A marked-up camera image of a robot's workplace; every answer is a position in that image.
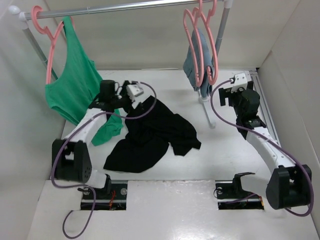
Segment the black t shirt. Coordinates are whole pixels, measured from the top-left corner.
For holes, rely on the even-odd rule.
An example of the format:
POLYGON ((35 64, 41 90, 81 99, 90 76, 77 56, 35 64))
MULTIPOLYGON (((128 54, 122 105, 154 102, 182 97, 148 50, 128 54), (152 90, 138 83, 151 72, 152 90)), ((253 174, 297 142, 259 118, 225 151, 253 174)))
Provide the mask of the black t shirt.
POLYGON ((152 95, 127 116, 128 133, 106 158, 105 170, 142 173, 152 168, 169 147, 176 156, 201 147, 193 125, 152 95))

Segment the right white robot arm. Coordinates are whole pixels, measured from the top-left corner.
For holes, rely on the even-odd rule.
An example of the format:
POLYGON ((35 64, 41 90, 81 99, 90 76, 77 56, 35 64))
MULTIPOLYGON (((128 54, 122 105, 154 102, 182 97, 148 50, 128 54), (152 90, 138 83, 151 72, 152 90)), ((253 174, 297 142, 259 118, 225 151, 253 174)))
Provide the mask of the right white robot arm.
POLYGON ((266 124, 258 116, 260 95, 253 89, 253 82, 238 82, 231 78, 215 89, 220 105, 234 109, 236 122, 220 117, 224 123, 237 128, 242 137, 258 152, 270 171, 270 178, 256 176, 253 172, 237 173, 231 184, 231 191, 237 197, 247 193, 265 197, 275 209, 305 217, 314 207, 315 195, 312 185, 312 171, 301 164, 292 154, 278 145, 272 138, 266 124))

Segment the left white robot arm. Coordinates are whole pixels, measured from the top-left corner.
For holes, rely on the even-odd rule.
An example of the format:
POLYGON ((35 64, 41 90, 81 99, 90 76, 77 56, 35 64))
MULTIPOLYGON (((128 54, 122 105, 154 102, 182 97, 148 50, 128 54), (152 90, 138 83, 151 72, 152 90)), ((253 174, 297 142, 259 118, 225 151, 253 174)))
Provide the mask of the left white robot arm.
POLYGON ((77 182, 78 187, 92 187, 98 197, 107 198, 112 191, 110 177, 93 169, 88 146, 98 130, 111 117, 118 116, 116 109, 129 112, 143 92, 137 81, 126 80, 117 91, 114 80, 103 80, 79 124, 65 138, 53 142, 51 180, 77 182))

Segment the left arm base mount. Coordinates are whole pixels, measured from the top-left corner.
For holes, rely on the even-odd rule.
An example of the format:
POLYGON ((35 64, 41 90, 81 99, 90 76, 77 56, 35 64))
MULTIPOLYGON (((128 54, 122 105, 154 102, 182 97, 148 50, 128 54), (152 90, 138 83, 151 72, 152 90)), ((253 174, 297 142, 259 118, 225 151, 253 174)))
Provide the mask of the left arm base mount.
MULTIPOLYGON (((93 192, 87 187, 78 188, 82 192, 80 209, 91 210, 94 202, 93 192)), ((95 211, 125 211, 127 208, 128 181, 111 180, 108 190, 95 189, 95 211)))

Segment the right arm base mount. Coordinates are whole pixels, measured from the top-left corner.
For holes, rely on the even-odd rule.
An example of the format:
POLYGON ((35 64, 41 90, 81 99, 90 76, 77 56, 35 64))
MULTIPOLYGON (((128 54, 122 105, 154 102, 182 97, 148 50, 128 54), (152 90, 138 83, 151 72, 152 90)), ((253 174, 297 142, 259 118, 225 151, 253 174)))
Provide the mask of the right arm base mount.
POLYGON ((237 173, 232 180, 215 181, 213 196, 219 210, 264 210, 261 196, 242 188, 241 178, 250 175, 254 173, 237 173))

